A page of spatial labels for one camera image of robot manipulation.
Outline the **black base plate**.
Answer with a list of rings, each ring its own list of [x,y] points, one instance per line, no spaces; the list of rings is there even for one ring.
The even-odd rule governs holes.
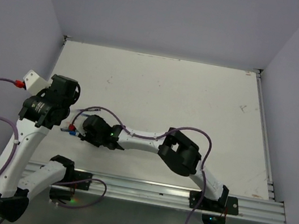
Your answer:
[[[189,193],[189,207],[195,208],[196,204],[202,196],[201,191],[190,191]],[[226,213],[230,215],[239,214],[239,203],[238,198],[228,196],[225,200],[211,200],[206,197],[203,198],[201,203],[197,206],[197,209],[205,210],[207,212],[217,212],[217,213]]]
[[[72,170],[64,176],[64,178],[56,182],[55,185],[65,186],[71,189],[89,190],[93,174],[86,171]]]

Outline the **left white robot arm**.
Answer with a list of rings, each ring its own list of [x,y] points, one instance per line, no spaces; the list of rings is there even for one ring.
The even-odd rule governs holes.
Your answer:
[[[81,91],[73,79],[56,74],[49,83],[33,70],[15,85],[31,96],[23,102],[14,133],[0,156],[0,218],[10,222],[17,221],[30,201],[49,185],[73,182],[74,162],[60,155],[25,178],[22,173],[53,126],[69,116]]]

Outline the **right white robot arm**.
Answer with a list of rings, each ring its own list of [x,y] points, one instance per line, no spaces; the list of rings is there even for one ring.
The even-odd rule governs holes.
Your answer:
[[[198,145],[179,129],[170,128],[166,133],[141,132],[124,125],[110,126],[100,116],[92,115],[82,122],[78,132],[82,141],[95,147],[157,154],[172,172],[189,177],[204,190],[210,209],[218,211],[227,205],[229,189],[205,165],[212,146],[201,156]]]

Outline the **aluminium right side rail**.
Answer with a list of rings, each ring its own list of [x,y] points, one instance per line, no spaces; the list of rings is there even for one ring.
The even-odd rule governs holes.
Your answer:
[[[268,188],[268,197],[270,201],[275,202],[275,191],[274,191],[274,181],[272,178],[272,170],[271,170],[271,162],[270,162],[270,150],[269,150],[269,143],[268,143],[268,134],[267,134],[267,125],[266,125],[266,115],[265,115],[265,108],[264,108],[264,98],[263,98],[263,91],[262,91],[262,73],[263,69],[255,69],[255,75],[257,80],[257,90],[258,90],[258,103],[259,103],[259,110],[260,110],[260,121],[261,121],[261,128],[262,128],[262,138],[263,138],[263,152],[264,152],[264,159],[265,159],[265,172],[266,172],[266,180],[267,180],[267,188]]]

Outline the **blue capped pen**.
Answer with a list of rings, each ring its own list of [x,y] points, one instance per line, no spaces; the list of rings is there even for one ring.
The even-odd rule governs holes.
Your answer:
[[[81,135],[78,132],[69,131],[69,135],[80,137]]]

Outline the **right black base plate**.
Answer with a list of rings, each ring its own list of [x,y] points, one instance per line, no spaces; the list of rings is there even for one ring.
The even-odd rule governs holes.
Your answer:
[[[190,191],[189,193],[189,207],[195,208],[196,204],[202,196],[201,191]],[[197,209],[205,210],[207,212],[217,212],[217,213],[226,213],[230,215],[239,214],[239,203],[238,198],[228,196],[225,200],[211,200],[206,197],[203,198],[201,203],[197,206]]]

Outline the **aluminium rail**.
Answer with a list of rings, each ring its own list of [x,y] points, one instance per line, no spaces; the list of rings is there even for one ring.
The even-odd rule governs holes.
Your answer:
[[[267,188],[268,188],[268,197],[270,201],[275,202],[275,191],[274,191],[274,181],[272,178],[272,170],[271,170],[271,162],[270,162],[270,150],[269,150],[269,143],[268,143],[268,134],[267,134],[267,125],[266,125],[266,115],[265,115],[265,108],[264,108],[264,98],[263,98],[263,91],[262,91],[262,73],[263,69],[255,69],[255,75],[257,80],[257,90],[258,90],[258,103],[259,103],[259,110],[260,110],[260,121],[261,121],[261,128],[262,128],[262,138],[263,138],[263,152],[264,152],[264,159],[265,159],[265,172],[266,172],[266,180],[267,180]]]
[[[5,170],[0,167],[0,184],[8,184],[9,186],[17,188],[20,179],[24,178],[25,182],[23,185],[26,188],[35,187],[37,185],[41,188],[46,188],[49,185],[61,181],[64,176],[72,170],[75,169],[73,167],[65,167],[62,163],[56,161],[50,161],[45,165],[36,162],[30,162],[28,164],[20,163],[16,166],[9,164]],[[105,195],[111,198],[169,208],[182,210],[194,209],[203,214],[213,214],[220,217],[234,217],[267,224],[285,224],[286,222],[284,205],[277,202],[237,197],[239,203],[238,215],[207,212],[197,209],[203,197],[200,198],[195,208],[189,207],[189,193],[195,190],[107,174],[93,174],[89,190],[87,191],[91,194]]]

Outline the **aluminium front rail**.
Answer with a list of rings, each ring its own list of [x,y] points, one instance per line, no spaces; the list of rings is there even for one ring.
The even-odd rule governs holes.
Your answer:
[[[56,161],[50,161],[45,165],[36,162],[30,162],[28,164],[20,163],[16,166],[9,164],[5,170],[0,167],[0,184],[8,184],[9,186],[17,188],[20,179],[24,178],[25,182],[23,185],[26,188],[35,187],[37,185],[41,188],[46,188],[49,185],[61,181],[64,176],[72,170],[75,169],[73,167],[65,167],[62,163]],[[197,209],[203,197],[200,198],[195,208],[189,207],[189,193],[195,190],[107,174],[93,174],[89,190],[87,191],[91,194],[105,195],[111,198],[169,208],[182,210],[194,209],[203,214],[213,214],[220,217],[234,217],[267,224],[285,224],[286,222],[284,205],[277,202],[237,197],[239,203],[238,215],[207,212]]]

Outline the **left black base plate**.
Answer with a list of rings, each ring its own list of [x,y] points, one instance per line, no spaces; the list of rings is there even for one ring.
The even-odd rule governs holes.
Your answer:
[[[86,171],[72,170],[64,176],[64,178],[56,182],[55,185],[65,186],[71,189],[89,190],[93,174]]]

